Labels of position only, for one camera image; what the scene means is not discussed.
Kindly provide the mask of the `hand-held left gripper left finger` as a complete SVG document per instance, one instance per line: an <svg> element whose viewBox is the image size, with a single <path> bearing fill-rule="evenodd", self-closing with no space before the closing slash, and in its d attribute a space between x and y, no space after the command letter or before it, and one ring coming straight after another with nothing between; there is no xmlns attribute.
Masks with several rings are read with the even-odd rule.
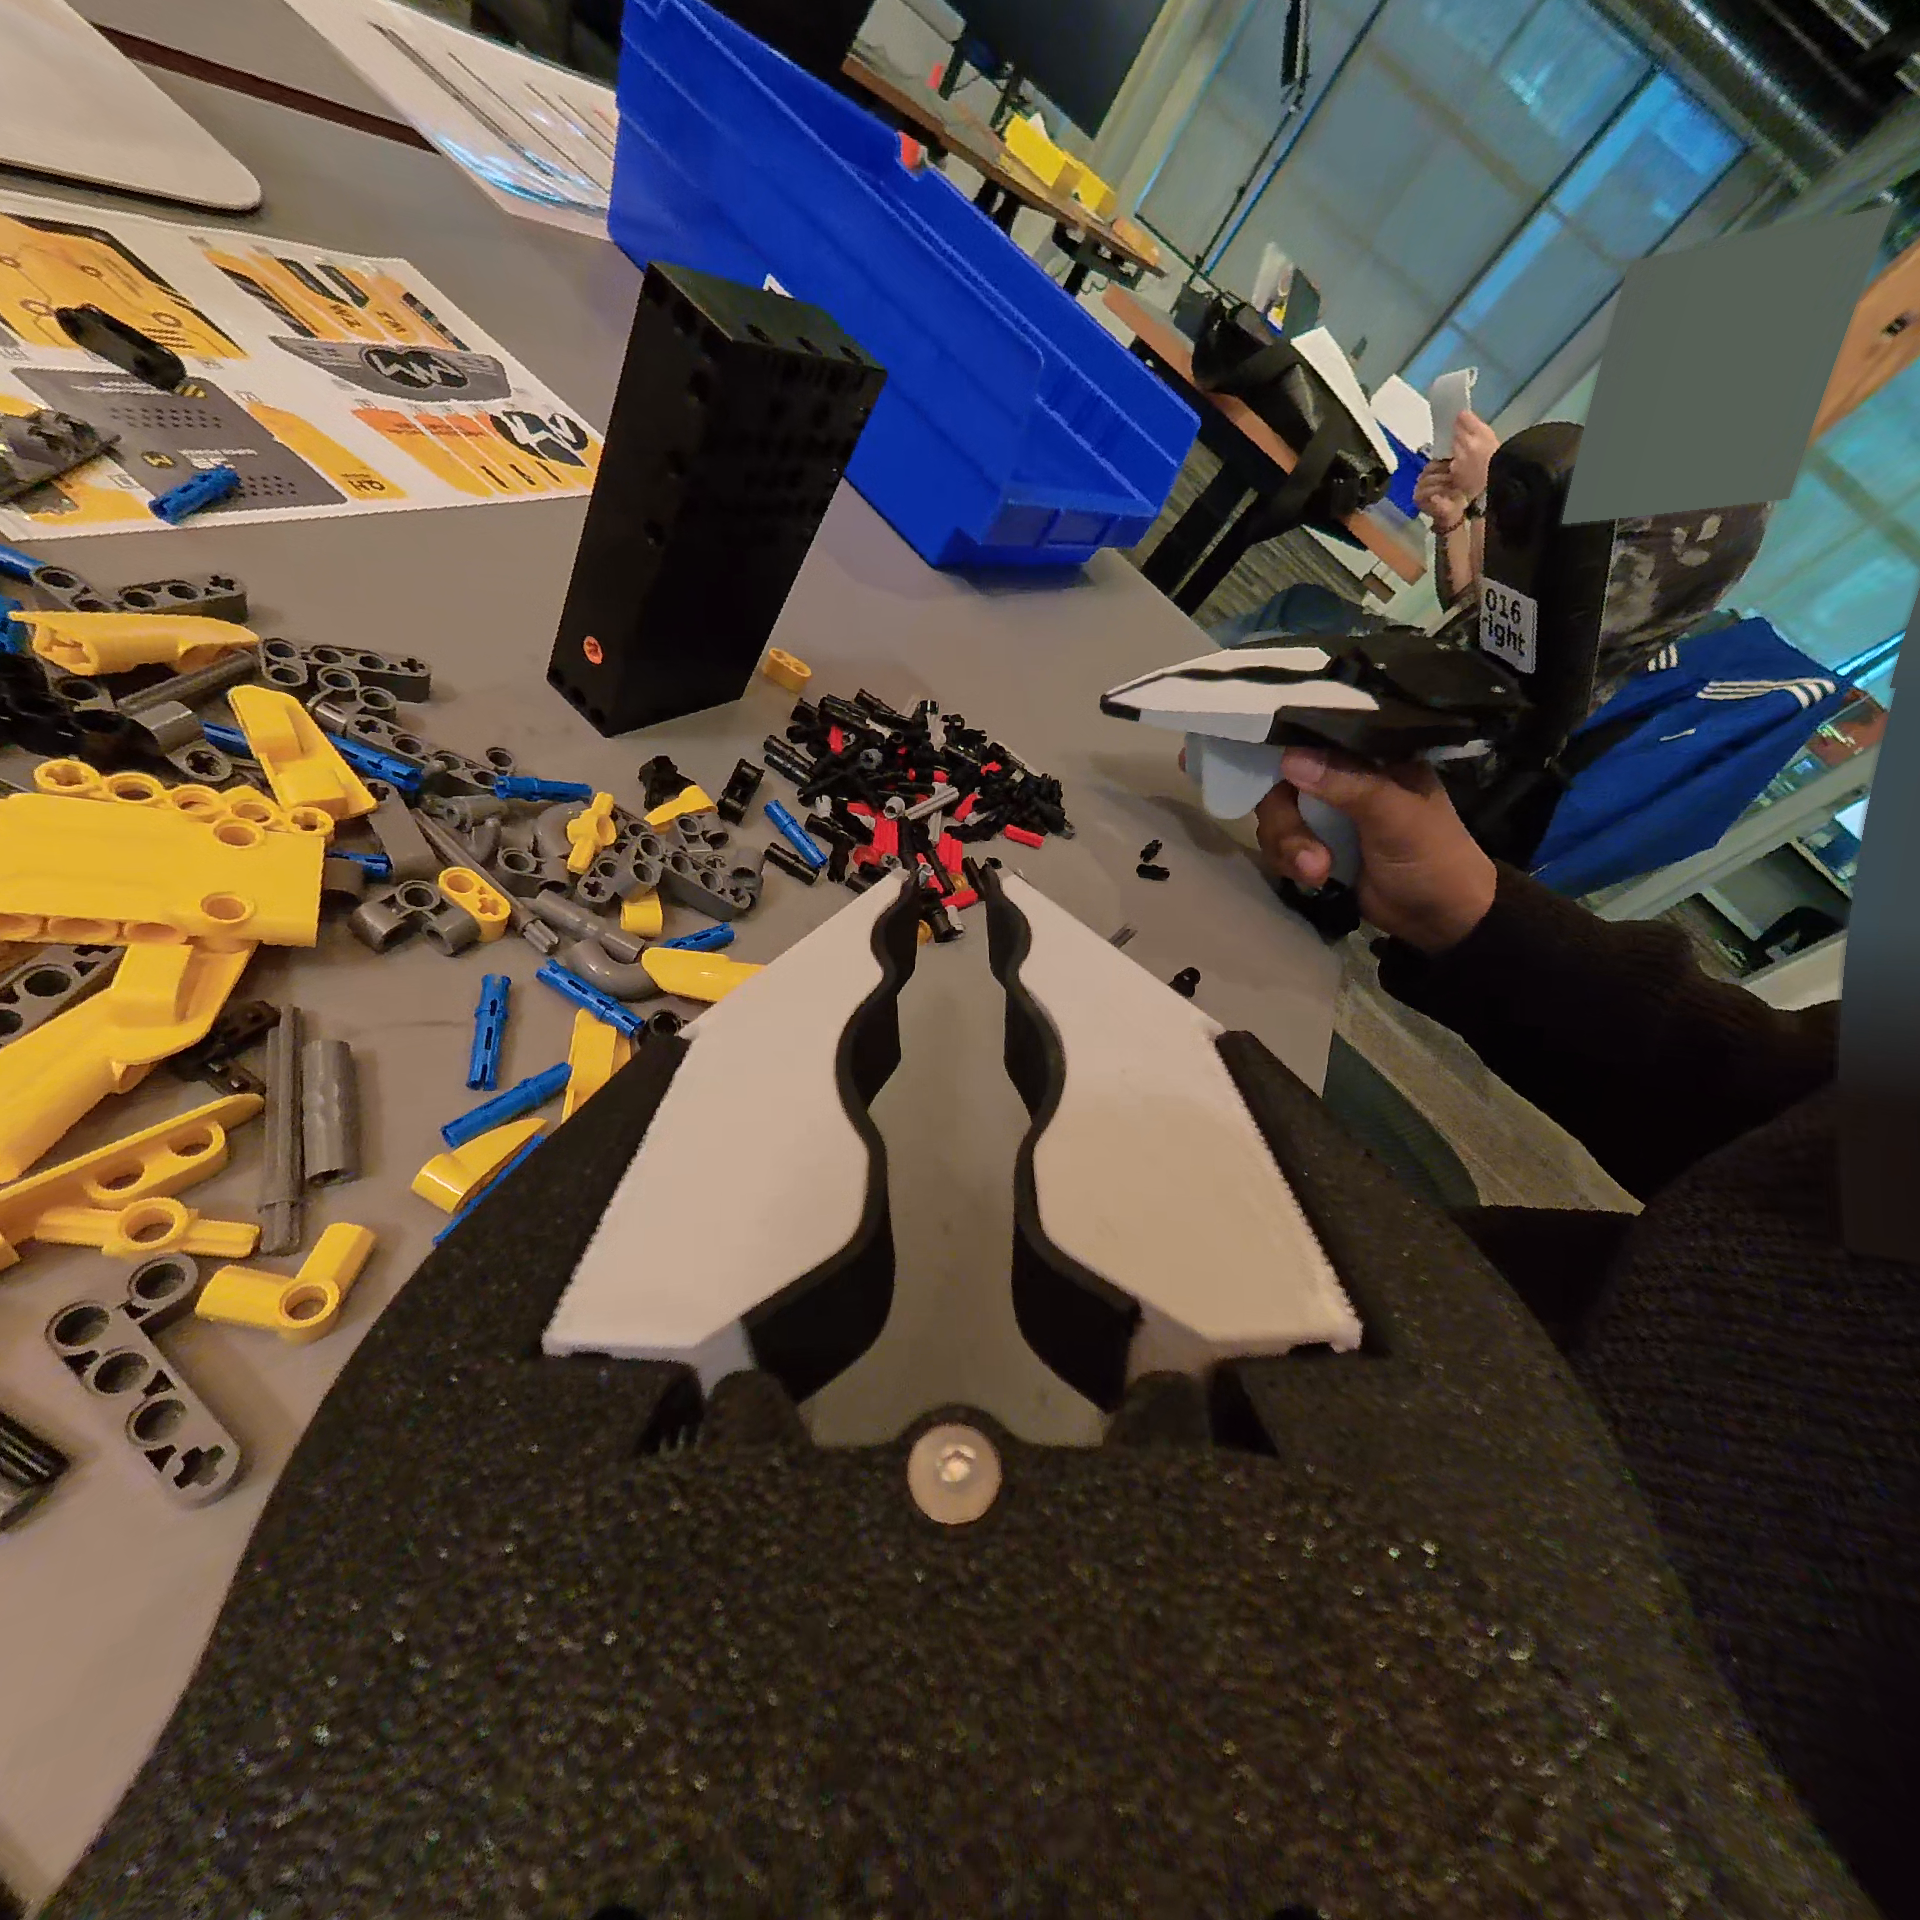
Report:
<svg viewBox="0 0 1920 1920"><path fill-rule="evenodd" d="M894 873L663 1045L546 1358L677 1362L704 1387L759 1369L807 1401L873 1346L896 1285L873 1102L919 933Z"/></svg>

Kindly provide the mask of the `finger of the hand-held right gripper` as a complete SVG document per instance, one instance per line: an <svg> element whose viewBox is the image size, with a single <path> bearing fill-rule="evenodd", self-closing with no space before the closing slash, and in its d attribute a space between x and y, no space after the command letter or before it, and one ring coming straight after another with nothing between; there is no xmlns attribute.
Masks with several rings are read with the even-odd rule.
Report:
<svg viewBox="0 0 1920 1920"><path fill-rule="evenodd" d="M1330 651L1305 642L1255 642L1168 665L1159 683L1234 681L1241 686L1323 683L1353 690L1346 667Z"/></svg>
<svg viewBox="0 0 1920 1920"><path fill-rule="evenodd" d="M1102 711L1131 722L1253 745L1278 741L1298 715L1381 713L1378 697L1333 679L1328 665L1166 665L1102 695Z"/></svg>

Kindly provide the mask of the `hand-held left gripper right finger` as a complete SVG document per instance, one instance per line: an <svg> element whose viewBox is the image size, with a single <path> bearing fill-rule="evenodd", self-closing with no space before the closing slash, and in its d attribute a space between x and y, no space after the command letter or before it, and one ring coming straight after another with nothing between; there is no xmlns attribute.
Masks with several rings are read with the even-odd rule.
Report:
<svg viewBox="0 0 1920 1920"><path fill-rule="evenodd" d="M1358 1353L1360 1310L1275 1154L1289 1070L1017 875L987 875L1015 1154L1015 1321L1083 1401L1141 1376Z"/></svg>

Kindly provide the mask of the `pile of black red pins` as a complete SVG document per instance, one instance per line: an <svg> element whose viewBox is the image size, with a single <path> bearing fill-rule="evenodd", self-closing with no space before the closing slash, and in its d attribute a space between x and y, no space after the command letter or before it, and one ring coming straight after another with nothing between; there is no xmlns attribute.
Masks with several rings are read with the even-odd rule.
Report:
<svg viewBox="0 0 1920 1920"><path fill-rule="evenodd" d="M827 871L809 878L768 825L768 862L853 894L903 878L926 944L967 933L985 873L1001 866L999 846L1040 850L1074 834L1056 775L933 699L901 709L864 688L800 699L761 741L759 759L793 789L777 802L832 855Z"/></svg>

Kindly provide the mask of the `person's right forearm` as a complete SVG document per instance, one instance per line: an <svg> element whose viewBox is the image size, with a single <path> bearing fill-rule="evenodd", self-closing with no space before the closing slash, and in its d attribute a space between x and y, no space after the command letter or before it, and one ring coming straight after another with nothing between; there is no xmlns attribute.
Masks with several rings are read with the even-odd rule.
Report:
<svg viewBox="0 0 1920 1920"><path fill-rule="evenodd" d="M1383 990L1463 1038L1646 1202L1824 1090L1838 1006L1785 1013L1701 969L1682 930L1607 921L1506 866L1440 953L1381 939Z"/></svg>

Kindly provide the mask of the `person's right hand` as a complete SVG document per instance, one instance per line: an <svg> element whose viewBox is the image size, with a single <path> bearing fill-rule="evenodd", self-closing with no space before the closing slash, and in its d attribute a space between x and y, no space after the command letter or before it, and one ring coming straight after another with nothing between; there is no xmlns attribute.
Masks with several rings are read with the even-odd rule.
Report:
<svg viewBox="0 0 1920 1920"><path fill-rule="evenodd" d="M1360 917L1422 955L1461 946L1497 901L1497 864L1458 821L1435 770L1374 768L1310 747L1287 750L1280 782L1255 807L1266 869L1307 891L1335 875L1337 853L1305 805L1346 823L1358 855Z"/></svg>

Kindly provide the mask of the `black bag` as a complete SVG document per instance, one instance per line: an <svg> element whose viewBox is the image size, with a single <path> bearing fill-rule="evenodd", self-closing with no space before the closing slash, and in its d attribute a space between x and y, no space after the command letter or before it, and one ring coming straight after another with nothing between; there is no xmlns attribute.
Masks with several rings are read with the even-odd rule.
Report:
<svg viewBox="0 0 1920 1920"><path fill-rule="evenodd" d="M1287 338L1234 295L1216 295L1191 345L1202 393L1246 405L1296 455L1282 501L1344 521L1385 494L1399 457L1344 350L1323 327Z"/></svg>

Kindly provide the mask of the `blue jacket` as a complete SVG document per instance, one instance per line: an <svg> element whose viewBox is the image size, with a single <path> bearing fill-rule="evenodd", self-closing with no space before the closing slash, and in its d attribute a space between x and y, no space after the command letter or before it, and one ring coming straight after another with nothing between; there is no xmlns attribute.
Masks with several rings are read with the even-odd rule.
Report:
<svg viewBox="0 0 1920 1920"><path fill-rule="evenodd" d="M1854 697L1762 617L1680 638L1561 750L1559 800L1522 871L1575 898L1714 848Z"/></svg>

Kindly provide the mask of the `blue storage bin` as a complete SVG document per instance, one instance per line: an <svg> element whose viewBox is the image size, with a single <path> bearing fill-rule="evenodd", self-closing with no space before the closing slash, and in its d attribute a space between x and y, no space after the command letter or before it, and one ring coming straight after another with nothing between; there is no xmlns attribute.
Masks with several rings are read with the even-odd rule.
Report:
<svg viewBox="0 0 1920 1920"><path fill-rule="evenodd" d="M706 5L624 9L608 233L821 306L887 382L848 482L937 569L1136 546L1195 411L882 121Z"/></svg>

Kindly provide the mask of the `black perforated block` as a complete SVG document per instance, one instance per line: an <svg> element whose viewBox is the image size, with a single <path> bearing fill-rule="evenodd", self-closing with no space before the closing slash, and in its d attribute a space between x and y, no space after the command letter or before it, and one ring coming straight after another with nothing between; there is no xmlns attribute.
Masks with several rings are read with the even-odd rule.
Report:
<svg viewBox="0 0 1920 1920"><path fill-rule="evenodd" d="M546 665L597 734L743 697L885 382L814 304L645 267Z"/></svg>

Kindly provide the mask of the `person's black knit sweater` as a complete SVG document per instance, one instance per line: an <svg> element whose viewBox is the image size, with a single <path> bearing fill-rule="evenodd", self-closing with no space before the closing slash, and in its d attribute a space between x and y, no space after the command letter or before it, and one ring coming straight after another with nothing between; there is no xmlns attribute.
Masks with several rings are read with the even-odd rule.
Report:
<svg viewBox="0 0 1920 1920"><path fill-rule="evenodd" d="M1886 1915L1915 1915L1915 1266L1840 1239L1838 1090L1730 1136L1543 1111L1641 1211L1495 1259L1570 1358L1744 1714Z"/></svg>

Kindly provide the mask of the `pile of yellow grey beams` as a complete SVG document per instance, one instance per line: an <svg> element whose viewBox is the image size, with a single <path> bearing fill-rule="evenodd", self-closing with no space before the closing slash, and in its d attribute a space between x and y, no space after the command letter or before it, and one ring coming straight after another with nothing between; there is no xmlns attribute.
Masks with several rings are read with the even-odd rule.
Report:
<svg viewBox="0 0 1920 1920"><path fill-rule="evenodd" d="M247 994L263 951L306 951L331 912L373 953L446 958L507 937L574 1008L567 1058L512 1088L512 978L482 974L464 1088L478 1095L416 1193L448 1223L526 1163L649 1026L647 992L713 1001L761 857L670 757L640 807L464 757L395 727L430 667L245 629L222 574L94 592L5 549L5 1271L43 1248L117 1278L43 1335L101 1449L167 1504L215 1504L245 1451L160 1351L194 1314L304 1344L338 1326L377 1232L313 1191L357 1182L347 1040Z"/></svg>

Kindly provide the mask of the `yellow black sticker sheet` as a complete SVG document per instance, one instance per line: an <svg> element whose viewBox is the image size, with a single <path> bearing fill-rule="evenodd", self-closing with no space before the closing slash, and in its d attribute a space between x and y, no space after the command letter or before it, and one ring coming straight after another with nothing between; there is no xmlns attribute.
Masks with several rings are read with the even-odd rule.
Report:
<svg viewBox="0 0 1920 1920"><path fill-rule="evenodd" d="M270 523L587 496L603 439L398 256L5 194L5 427L107 448L5 505L5 539L155 535L153 501L229 466L187 521Z"/></svg>

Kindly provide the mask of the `white instruction sheet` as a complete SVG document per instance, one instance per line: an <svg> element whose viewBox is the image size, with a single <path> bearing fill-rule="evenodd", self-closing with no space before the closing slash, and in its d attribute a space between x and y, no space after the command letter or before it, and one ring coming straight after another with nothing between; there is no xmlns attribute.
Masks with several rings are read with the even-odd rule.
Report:
<svg viewBox="0 0 1920 1920"><path fill-rule="evenodd" d="M608 235L608 85L398 2L295 2L400 121L523 222Z"/></svg>

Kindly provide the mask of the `white desk stand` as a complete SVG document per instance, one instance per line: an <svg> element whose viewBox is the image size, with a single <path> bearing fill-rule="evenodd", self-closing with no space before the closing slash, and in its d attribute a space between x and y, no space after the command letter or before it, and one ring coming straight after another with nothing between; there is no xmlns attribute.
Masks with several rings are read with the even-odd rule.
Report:
<svg viewBox="0 0 1920 1920"><path fill-rule="evenodd" d="M2 5L2 162L185 208L263 201L249 167L64 2Z"/></svg>

